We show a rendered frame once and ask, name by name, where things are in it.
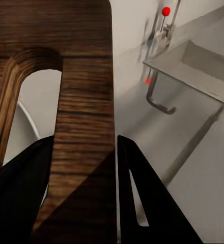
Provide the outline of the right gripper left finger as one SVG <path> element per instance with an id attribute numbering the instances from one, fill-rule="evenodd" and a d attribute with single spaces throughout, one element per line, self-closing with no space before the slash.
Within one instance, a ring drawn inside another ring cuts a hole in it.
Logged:
<path id="1" fill-rule="evenodd" d="M 0 169 L 0 244 L 27 244 L 49 179 L 54 135 Z"/>

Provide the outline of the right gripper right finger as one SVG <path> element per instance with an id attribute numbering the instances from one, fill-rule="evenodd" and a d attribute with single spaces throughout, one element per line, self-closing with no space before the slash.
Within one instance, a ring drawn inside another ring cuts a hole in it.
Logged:
<path id="1" fill-rule="evenodd" d="M 121 244 L 203 244 L 137 144 L 118 136 Z M 129 169 L 149 227 L 137 223 Z"/>

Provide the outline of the cutting board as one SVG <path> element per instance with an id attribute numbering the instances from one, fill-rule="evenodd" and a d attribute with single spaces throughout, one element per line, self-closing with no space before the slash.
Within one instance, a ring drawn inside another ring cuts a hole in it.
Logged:
<path id="1" fill-rule="evenodd" d="M 0 0 L 0 169 L 22 82 L 61 74 L 46 194 L 27 244 L 118 244 L 109 0 Z"/>

